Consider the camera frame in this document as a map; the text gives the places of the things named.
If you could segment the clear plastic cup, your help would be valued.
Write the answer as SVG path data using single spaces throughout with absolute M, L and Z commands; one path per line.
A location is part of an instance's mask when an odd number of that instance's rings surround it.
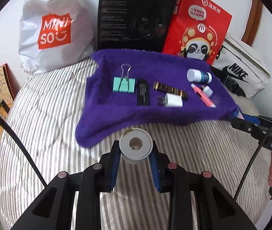
M 215 104 L 216 107 L 218 107 L 219 105 L 222 104 L 223 102 L 223 99 L 222 97 L 220 97 L 219 95 L 217 94 L 213 94 L 211 97 L 210 97 L 211 101 Z

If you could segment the pink small tube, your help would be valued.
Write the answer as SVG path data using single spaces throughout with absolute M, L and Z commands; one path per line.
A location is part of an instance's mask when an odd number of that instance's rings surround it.
M 191 84 L 191 88 L 197 94 L 202 102 L 209 108 L 216 108 L 215 104 L 204 94 L 204 92 L 196 85 Z

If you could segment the white blue bottle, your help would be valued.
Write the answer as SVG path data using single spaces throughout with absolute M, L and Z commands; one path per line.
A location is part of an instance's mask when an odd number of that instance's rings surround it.
M 191 83 L 209 84 L 212 82 L 212 75 L 197 69 L 189 69 L 186 74 L 187 80 Z

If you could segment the white charger plug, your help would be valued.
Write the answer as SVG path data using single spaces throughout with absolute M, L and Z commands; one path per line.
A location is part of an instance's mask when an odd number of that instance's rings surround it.
M 183 106 L 183 100 L 176 94 L 166 93 L 164 97 L 158 98 L 158 104 L 165 107 L 181 108 Z

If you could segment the white tape roll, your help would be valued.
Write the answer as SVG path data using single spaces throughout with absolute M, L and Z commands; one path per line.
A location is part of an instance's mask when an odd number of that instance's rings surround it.
M 119 147 L 123 159 L 129 164 L 136 165 L 144 161 L 152 152 L 153 139 L 147 131 L 131 128 L 121 135 Z

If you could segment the black gold cosmetic tube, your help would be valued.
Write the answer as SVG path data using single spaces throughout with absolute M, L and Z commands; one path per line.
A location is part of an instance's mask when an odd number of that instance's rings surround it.
M 184 100 L 184 101 L 188 100 L 188 93 L 187 92 L 185 92 L 182 89 L 175 88 L 173 86 L 168 86 L 168 85 L 162 84 L 160 82 L 155 82 L 153 85 L 153 89 L 157 90 L 157 91 L 180 96 L 182 98 L 182 100 Z

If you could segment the black rectangular battery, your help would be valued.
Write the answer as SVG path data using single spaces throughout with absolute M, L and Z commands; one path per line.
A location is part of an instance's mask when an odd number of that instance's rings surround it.
M 144 79 L 137 80 L 137 105 L 150 105 L 150 93 L 148 82 Z

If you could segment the teal binder clip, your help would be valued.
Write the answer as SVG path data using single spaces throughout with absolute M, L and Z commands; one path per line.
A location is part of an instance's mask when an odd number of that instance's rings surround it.
M 135 91 L 135 78 L 129 77 L 131 65 L 124 63 L 121 65 L 121 77 L 114 77 L 113 91 L 133 94 Z

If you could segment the pink earbud case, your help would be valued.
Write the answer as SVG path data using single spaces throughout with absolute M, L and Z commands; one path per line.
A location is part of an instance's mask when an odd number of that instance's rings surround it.
M 238 117 L 240 119 L 244 119 L 243 114 L 241 113 L 241 110 L 239 108 L 237 108 L 234 113 L 233 113 L 233 117 Z

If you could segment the white Nike waist bag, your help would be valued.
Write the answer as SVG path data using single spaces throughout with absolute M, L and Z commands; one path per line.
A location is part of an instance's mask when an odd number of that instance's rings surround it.
M 211 70 L 233 94 L 251 99 L 269 82 L 261 55 L 239 39 L 226 35 Z

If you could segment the purple towel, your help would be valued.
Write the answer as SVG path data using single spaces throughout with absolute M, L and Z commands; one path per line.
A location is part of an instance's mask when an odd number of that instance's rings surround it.
M 93 53 L 91 58 L 98 67 L 86 80 L 85 106 L 75 131 L 81 147 L 91 148 L 112 133 L 134 125 L 165 123 L 185 126 L 205 120 L 230 120 L 239 108 L 215 76 L 209 87 L 222 97 L 221 105 L 209 108 L 195 94 L 186 74 L 189 69 L 209 72 L 210 67 L 205 61 L 130 49 L 103 49 Z M 135 93 L 113 91 L 113 79 L 121 76 L 124 63 L 131 65 L 131 78 L 148 82 L 150 105 L 137 105 Z M 159 105 L 162 92 L 153 89 L 155 82 L 184 90 L 188 93 L 188 100 L 181 108 Z

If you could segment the red panda paper bag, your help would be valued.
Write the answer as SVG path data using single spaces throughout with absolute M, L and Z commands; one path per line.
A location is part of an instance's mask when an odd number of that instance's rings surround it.
M 212 65 L 231 19 L 211 0 L 177 0 L 162 52 Z

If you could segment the black Hecate product box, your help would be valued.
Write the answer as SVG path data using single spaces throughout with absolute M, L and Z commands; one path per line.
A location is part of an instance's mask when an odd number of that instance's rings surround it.
M 97 50 L 162 52 L 177 0 L 99 0 Z

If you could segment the white Miniso plastic bag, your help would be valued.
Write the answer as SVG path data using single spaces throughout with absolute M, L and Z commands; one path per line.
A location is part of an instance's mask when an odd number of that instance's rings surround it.
M 59 69 L 90 56 L 94 31 L 84 0 L 25 0 L 19 56 L 28 74 Z

